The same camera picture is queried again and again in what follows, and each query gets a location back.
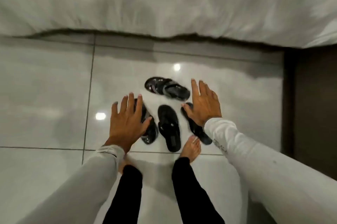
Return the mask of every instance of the person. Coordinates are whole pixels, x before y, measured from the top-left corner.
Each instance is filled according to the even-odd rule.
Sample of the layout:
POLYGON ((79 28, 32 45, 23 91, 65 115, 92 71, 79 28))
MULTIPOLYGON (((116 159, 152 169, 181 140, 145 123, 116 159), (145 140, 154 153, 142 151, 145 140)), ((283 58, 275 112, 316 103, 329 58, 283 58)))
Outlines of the person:
MULTIPOLYGON (((337 223, 337 181, 240 133, 222 118, 218 96, 207 84, 199 81, 198 87, 192 79, 191 86, 193 110, 183 105, 188 116, 204 128, 277 223, 337 223)), ((112 105, 107 142, 20 224, 94 222, 119 164, 151 119, 140 122, 141 95, 135 112, 133 104, 131 93, 123 98, 119 113, 117 103, 112 105)))
MULTIPOLYGON (((190 136, 173 166, 172 181, 181 219, 183 223, 212 220, 212 223, 224 224, 224 220, 215 210, 205 190, 201 188, 190 166, 200 152, 200 140, 194 135, 190 136), (198 214, 193 210, 195 205, 203 206, 203 210, 198 214)), ((116 220, 116 213, 124 212, 126 205, 127 214, 122 216, 123 222, 132 224, 138 221, 143 176, 127 156, 122 161, 119 172, 122 177, 103 224, 113 223, 116 220)))

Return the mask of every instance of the white tile floor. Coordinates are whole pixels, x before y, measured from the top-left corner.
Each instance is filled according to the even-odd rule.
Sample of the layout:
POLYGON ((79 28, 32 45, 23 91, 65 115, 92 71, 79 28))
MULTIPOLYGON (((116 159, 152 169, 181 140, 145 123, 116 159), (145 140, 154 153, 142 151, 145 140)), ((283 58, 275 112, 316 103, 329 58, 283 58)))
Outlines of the white tile floor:
MULTIPOLYGON (((190 131, 180 102, 146 91, 151 76, 188 88, 191 77, 204 79, 218 93, 225 117, 279 150, 281 60, 282 53, 213 43, 91 34, 0 38, 0 223, 23 217, 80 167, 83 149, 104 143, 111 104, 130 91, 143 94, 156 123, 158 106, 171 105, 184 143, 190 131), (97 112, 107 118, 96 120, 97 112)), ((161 135, 152 145, 137 141, 131 151, 144 173, 139 223, 179 223, 169 169, 178 154, 168 152, 161 135)), ((245 223, 247 190, 237 172, 213 145, 203 145, 202 154, 192 165, 200 184, 226 223, 245 223)))

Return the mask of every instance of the black sandal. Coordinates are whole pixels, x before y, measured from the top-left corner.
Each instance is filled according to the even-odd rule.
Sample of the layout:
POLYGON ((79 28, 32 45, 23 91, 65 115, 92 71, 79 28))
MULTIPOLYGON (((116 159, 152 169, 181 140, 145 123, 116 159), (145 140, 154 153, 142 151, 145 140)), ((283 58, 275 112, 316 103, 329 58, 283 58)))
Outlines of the black sandal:
MULTIPOLYGON (((134 100, 134 110, 136 110, 137 99, 134 100)), ((154 117, 146 109, 145 104, 143 103, 141 109, 141 122, 143 123, 148 117, 152 117, 149 127, 146 129, 146 132, 141 136, 141 139, 145 144, 151 144, 158 137, 159 132, 156 123, 154 122, 154 117)))
POLYGON ((168 150, 177 152, 181 148, 181 141, 176 112, 168 105, 161 105, 158 108, 158 117, 159 132, 165 138, 168 150))
MULTIPOLYGON (((191 109, 193 109, 192 103, 186 103, 186 104, 188 104, 191 107, 191 109)), ((181 107, 181 112, 183 113, 183 116, 188 120, 192 133, 196 135, 203 144, 210 145, 212 143, 212 139, 209 138, 207 134, 205 134, 203 128, 201 126, 198 126, 192 119, 188 117, 183 107, 181 107)))
POLYGON ((154 94, 165 95, 169 98, 186 101, 190 97, 190 91, 171 79, 152 77, 145 82, 146 90, 154 94))

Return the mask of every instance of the foot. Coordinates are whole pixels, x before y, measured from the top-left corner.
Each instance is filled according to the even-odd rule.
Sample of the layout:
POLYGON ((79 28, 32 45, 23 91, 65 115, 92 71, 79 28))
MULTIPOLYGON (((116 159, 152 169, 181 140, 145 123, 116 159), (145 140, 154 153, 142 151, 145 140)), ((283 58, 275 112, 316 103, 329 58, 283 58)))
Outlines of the foot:
POLYGON ((183 150, 180 154, 180 158, 187 157, 190 159, 190 163, 192 163, 196 157, 201 152, 200 140, 195 135, 192 135, 188 138, 185 143, 183 150))
POLYGON ((127 155, 125 155, 124 159, 122 160, 122 162, 119 164, 119 167, 118 167, 118 171, 121 174, 123 174, 123 169, 126 165, 131 165, 131 166, 135 167, 135 165, 129 160, 127 155))

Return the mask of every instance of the black pants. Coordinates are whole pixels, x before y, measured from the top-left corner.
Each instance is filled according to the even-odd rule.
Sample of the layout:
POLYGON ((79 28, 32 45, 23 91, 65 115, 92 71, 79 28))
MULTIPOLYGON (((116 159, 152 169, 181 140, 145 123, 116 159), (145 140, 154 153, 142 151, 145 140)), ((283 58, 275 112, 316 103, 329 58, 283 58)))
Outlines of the black pants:
MULTIPOLYGON (((137 168, 126 165, 103 224, 120 216, 123 223, 137 223, 141 206, 143 176, 137 168)), ((172 171, 174 191, 183 223, 225 223, 214 209, 205 190, 200 187, 188 158, 178 158, 172 171)))

